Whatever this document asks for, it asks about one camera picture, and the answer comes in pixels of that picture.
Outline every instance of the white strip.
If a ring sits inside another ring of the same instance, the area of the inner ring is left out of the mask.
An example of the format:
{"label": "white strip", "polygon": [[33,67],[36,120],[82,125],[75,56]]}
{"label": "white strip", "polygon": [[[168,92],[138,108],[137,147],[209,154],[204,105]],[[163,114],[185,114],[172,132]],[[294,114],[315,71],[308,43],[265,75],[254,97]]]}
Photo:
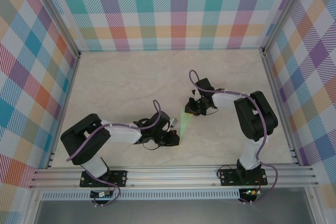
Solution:
{"label": "white strip", "polygon": [[140,130],[131,129],[130,127],[136,127],[134,123],[127,123],[130,127],[116,126],[105,120],[101,120],[101,123],[111,124],[109,127],[105,127],[110,133],[110,138],[107,140],[108,143],[130,143],[135,144],[141,138]]}
{"label": "white strip", "polygon": [[266,33],[270,27],[270,25],[272,24],[272,21],[274,19],[274,16],[275,14],[277,13],[277,10],[281,4],[282,0],[275,0],[274,1],[274,4],[273,4],[273,8],[271,9],[271,11],[269,12],[268,14],[268,17],[266,19],[266,22],[265,22],[265,25],[264,25],[264,28],[263,28],[263,31],[262,33],[259,35],[259,38],[257,39],[257,42],[256,42],[256,47],[257,48],[260,48],[262,46],[262,43],[263,43],[263,40],[266,36]]}
{"label": "white strip", "polygon": [[85,42],[85,40],[82,36],[82,33],[80,32],[80,30],[77,26],[77,23],[76,23],[75,19],[73,18],[73,15],[72,15],[69,7],[68,7],[67,2],[65,0],[58,0],[58,2],[60,4],[60,6],[62,7],[68,21],[70,22],[70,25],[73,28],[73,30],[74,30],[74,32],[77,36],[77,39],[79,40],[79,43],[82,47],[81,50],[88,51],[89,48],[88,48],[88,46],[87,46],[87,44],[86,44],[86,42]]}
{"label": "white strip", "polygon": [[[41,200],[92,200],[87,190],[46,190]],[[168,189],[123,191],[117,200],[183,200],[183,199],[239,199],[239,189]]]}

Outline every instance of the gray floor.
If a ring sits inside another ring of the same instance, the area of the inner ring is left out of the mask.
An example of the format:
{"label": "gray floor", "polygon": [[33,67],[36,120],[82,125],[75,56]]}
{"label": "gray floor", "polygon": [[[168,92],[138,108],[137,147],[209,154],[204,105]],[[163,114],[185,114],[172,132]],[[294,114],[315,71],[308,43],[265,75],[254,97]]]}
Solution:
{"label": "gray floor", "polygon": [[89,201],[43,201],[35,224],[310,224],[304,189],[275,189],[265,200],[120,200],[95,208]]}

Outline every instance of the colorful checkered panel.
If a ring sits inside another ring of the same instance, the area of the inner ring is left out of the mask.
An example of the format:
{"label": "colorful checkered panel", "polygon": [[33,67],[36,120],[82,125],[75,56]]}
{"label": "colorful checkered panel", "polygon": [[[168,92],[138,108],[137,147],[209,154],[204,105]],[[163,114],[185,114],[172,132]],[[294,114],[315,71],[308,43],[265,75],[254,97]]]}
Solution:
{"label": "colorful checkered panel", "polygon": [[18,223],[75,57],[40,0],[0,0],[0,223]]}
{"label": "colorful checkered panel", "polygon": [[281,0],[54,0],[83,50],[259,48]]}
{"label": "colorful checkered panel", "polygon": [[263,47],[263,48],[265,47],[265,44],[266,44],[266,42],[267,42],[267,40],[268,40],[271,32],[273,31],[274,25],[278,22],[278,20],[280,18],[280,15],[282,14],[282,11],[283,11],[284,7],[287,5],[287,1],[288,0],[282,0],[281,1],[281,4],[279,5],[279,8],[278,8],[278,10],[277,10],[277,12],[276,12],[273,20],[272,20],[272,23],[270,24],[270,26],[269,26],[269,28],[268,28],[268,30],[266,32],[264,40],[262,41],[261,47]]}
{"label": "colorful checkered panel", "polygon": [[304,164],[336,219],[336,0],[299,0],[270,51]]}

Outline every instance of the wire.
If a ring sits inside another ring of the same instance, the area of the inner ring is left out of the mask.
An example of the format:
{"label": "wire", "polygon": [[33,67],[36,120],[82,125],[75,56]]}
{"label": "wire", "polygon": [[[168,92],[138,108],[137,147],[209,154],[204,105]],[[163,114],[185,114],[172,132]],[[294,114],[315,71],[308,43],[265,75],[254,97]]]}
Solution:
{"label": "wire", "polygon": [[219,173],[219,171],[220,171],[224,166],[227,166],[227,167],[229,167],[230,169],[232,169],[229,165],[223,165],[223,166],[221,166],[221,167],[217,170],[217,177],[218,177],[218,178],[220,178],[220,175],[219,175],[218,173]]}
{"label": "wire", "polygon": [[266,140],[267,140],[267,128],[266,128],[266,122],[265,122],[265,118],[264,116],[262,115],[262,112],[259,108],[259,106],[257,105],[256,101],[252,99],[252,97],[250,97],[249,95],[247,94],[244,94],[244,93],[239,93],[239,92],[233,92],[233,91],[227,91],[227,90],[206,90],[206,89],[202,89],[200,88],[199,86],[196,85],[196,83],[193,81],[192,77],[191,77],[191,74],[194,73],[196,74],[196,76],[198,77],[198,74],[195,70],[190,70],[189,71],[189,79],[191,81],[191,83],[195,86],[195,88],[203,91],[203,92],[208,92],[208,93],[227,93],[227,94],[233,94],[233,95],[239,95],[239,96],[242,96],[242,97],[246,97],[247,99],[249,99],[251,101],[251,103],[254,105],[254,107],[256,108],[256,110],[258,111],[258,114],[260,116],[260,119],[261,119],[261,123],[262,123],[262,128],[264,129],[264,139],[263,139],[263,142],[260,146],[260,148],[258,149],[257,151],[257,154],[256,154],[256,158],[257,158],[257,161],[261,164],[261,165],[264,165],[264,166],[267,166],[267,167],[271,167],[274,171],[275,171],[275,180],[274,180],[274,183],[273,185],[271,186],[270,190],[263,196],[261,197],[260,199],[257,199],[255,200],[254,202],[259,202],[261,200],[263,200],[267,195],[269,195],[269,193],[274,189],[275,185],[277,184],[277,181],[278,181],[278,170],[270,165],[270,164],[265,164],[263,163],[260,158],[259,158],[259,154],[262,150],[262,148],[264,148],[265,144],[266,144]]}
{"label": "wire", "polygon": [[106,127],[113,127],[113,126],[122,126],[122,127],[127,127],[127,128],[130,128],[130,129],[134,129],[134,130],[148,130],[152,127],[154,127],[158,121],[160,120],[161,118],[161,106],[159,104],[159,102],[157,100],[153,100],[153,104],[154,104],[154,107],[156,109],[156,111],[159,113],[158,114],[158,117],[156,118],[155,122],[152,123],[151,125],[149,126],[146,126],[146,127],[134,127],[134,126],[130,126],[128,124],[123,124],[123,123],[108,123],[108,124],[104,124],[104,125],[101,125],[99,126],[98,128],[96,128],[89,136],[87,139],[85,139],[85,141],[82,143],[82,145],[70,156],[67,158],[67,161],[70,161],[72,159],[74,159],[74,157],[76,157],[78,155],[78,153],[85,147],[85,145],[90,141],[90,139],[98,132],[100,131],[101,129],[103,128],[106,128]]}
{"label": "wire", "polygon": [[[101,180],[101,179],[98,179],[98,178],[94,177],[88,170],[85,170],[85,172],[86,172],[91,178],[93,178],[94,180],[96,180],[96,181],[98,181],[98,182],[100,182],[100,183],[109,185],[109,186],[113,186],[114,189],[116,189],[116,188],[118,189],[118,194],[117,194],[117,196],[116,196],[114,199],[109,200],[107,203],[100,205],[101,207],[105,207],[105,206],[108,206],[108,205],[112,204],[113,202],[115,202],[115,201],[120,197],[120,195],[121,195],[121,190],[120,190],[120,187],[119,187],[118,185],[116,185],[116,184],[114,184],[114,183],[110,183],[110,182],[104,181],[104,180]],[[93,202],[94,202],[94,204],[98,205],[98,203],[96,202],[96,198],[93,199]]]}
{"label": "wire", "polygon": [[149,148],[147,148],[147,147],[144,145],[144,143],[142,143],[142,146],[143,146],[145,149],[149,150],[149,151],[154,151],[154,150],[157,150],[158,148],[161,147],[160,145],[158,145],[158,146],[157,146],[156,148],[154,148],[154,149],[149,149]]}
{"label": "wire", "polygon": [[197,81],[199,81],[198,73],[196,73],[196,71],[195,71],[194,73],[195,73],[195,75],[196,75]]}
{"label": "wire", "polygon": [[258,177],[256,177],[256,180],[258,180],[258,182],[259,182],[259,191],[261,192],[261,181]]}
{"label": "wire", "polygon": [[210,113],[210,114],[208,114],[208,115],[212,115],[212,114],[215,114],[215,113],[217,113],[217,112],[218,112],[218,109],[216,109],[215,112],[212,112],[212,113]]}
{"label": "wire", "polygon": [[[113,181],[115,181],[115,178],[112,177],[112,179],[113,179]],[[108,189],[108,193],[109,193],[109,194],[110,194],[110,187],[111,187],[111,186],[109,186],[109,189]],[[113,188],[112,194],[114,193],[115,188],[116,188],[116,187]]]}

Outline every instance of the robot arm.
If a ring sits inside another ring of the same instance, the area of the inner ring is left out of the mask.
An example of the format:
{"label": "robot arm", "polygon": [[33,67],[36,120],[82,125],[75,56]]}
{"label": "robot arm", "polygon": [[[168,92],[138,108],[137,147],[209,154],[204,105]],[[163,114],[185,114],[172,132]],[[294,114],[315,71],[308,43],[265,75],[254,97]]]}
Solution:
{"label": "robot arm", "polygon": [[[207,78],[196,82],[196,85],[203,90],[215,90]],[[264,129],[260,115],[256,111],[253,103],[246,97],[237,94],[225,93],[224,89],[218,89],[221,93],[207,93],[202,90],[193,90],[195,98],[189,98],[185,106],[185,112],[193,115],[206,115],[209,108],[235,108],[240,124],[240,128],[246,136],[243,154],[237,161],[235,175],[246,184],[251,179],[255,179],[260,174],[261,165],[257,159],[257,152],[264,139]],[[267,102],[264,94],[256,91],[250,94],[256,102],[265,119],[267,128],[267,138],[278,126],[278,120]]]}
{"label": "robot arm", "polygon": [[80,165],[95,178],[109,181],[110,171],[101,157],[96,153],[106,142],[122,142],[130,144],[143,144],[153,140],[158,146],[179,145],[180,137],[176,130],[172,130],[177,124],[177,119],[170,119],[161,111],[160,119],[153,127],[159,113],[155,113],[150,119],[141,119],[127,125],[119,123],[109,123],[101,120],[97,114],[90,114],[70,129],[66,130],[61,141],[70,157],[74,155],[80,146],[87,140],[87,136],[97,128],[106,125],[91,136],[86,145],[73,157],[69,158],[74,165]]}

